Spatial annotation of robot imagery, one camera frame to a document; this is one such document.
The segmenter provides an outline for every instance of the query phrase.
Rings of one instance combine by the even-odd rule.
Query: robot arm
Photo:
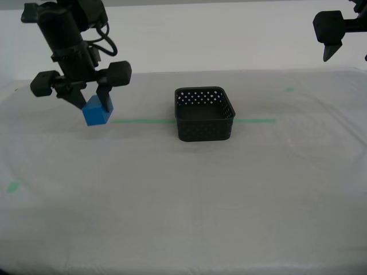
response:
[[[323,60],[328,61],[343,45],[346,33],[367,32],[367,0],[349,0],[356,4],[356,19],[344,19],[339,10],[322,11],[316,15],[314,29],[317,40],[325,44]]]
[[[101,0],[57,0],[57,3],[46,2],[25,4],[21,18],[23,23],[37,23],[41,29],[53,55],[52,60],[58,62],[64,76],[57,71],[39,73],[30,85],[35,96],[50,96],[52,88],[57,97],[66,100],[82,109],[86,105],[81,89],[88,82],[96,81],[99,86],[97,95],[106,112],[110,112],[108,101],[112,87],[130,83],[131,66],[127,61],[111,63],[108,69],[96,71],[101,61],[99,51],[110,56],[118,53],[112,39],[108,37],[110,27],[106,10]],[[84,41],[81,32],[95,28],[101,38]],[[97,45],[106,40],[112,51]]]

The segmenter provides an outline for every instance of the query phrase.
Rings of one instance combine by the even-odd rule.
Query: black cable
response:
[[[108,35],[110,33],[110,25],[109,25],[109,23],[107,23],[107,30],[106,30],[106,33],[104,34],[104,35]],[[104,38],[101,36],[100,38],[98,38],[98,39],[95,39],[95,40],[88,40],[87,42],[88,42],[88,44],[92,44],[92,43],[97,43],[97,42],[101,42],[101,41],[103,41],[104,40]]]
[[[92,42],[88,43],[89,46],[96,48],[109,56],[116,56],[118,53],[118,50],[113,40],[110,39],[105,33],[103,33],[103,31],[101,30],[99,26],[96,28],[96,30],[97,30],[97,33],[101,36],[102,40],[105,40],[112,47],[113,52],[110,52],[109,50],[106,50],[105,48],[101,47],[100,45],[94,44]]]

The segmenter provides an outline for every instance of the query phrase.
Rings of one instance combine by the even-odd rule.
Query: blue cube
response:
[[[110,107],[110,112],[102,107],[101,101],[97,95],[91,97],[87,104],[83,107],[82,112],[87,122],[88,126],[106,124],[111,116],[114,106],[112,106],[111,98],[108,99],[108,106]]]

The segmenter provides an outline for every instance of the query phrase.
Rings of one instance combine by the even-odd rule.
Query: black basket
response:
[[[220,87],[181,88],[175,92],[178,137],[184,142],[226,140],[236,113]]]

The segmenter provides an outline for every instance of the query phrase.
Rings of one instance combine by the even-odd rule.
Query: black mesh basket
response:
[[[184,142],[229,139],[236,113],[220,87],[181,88],[175,92],[178,137]]]

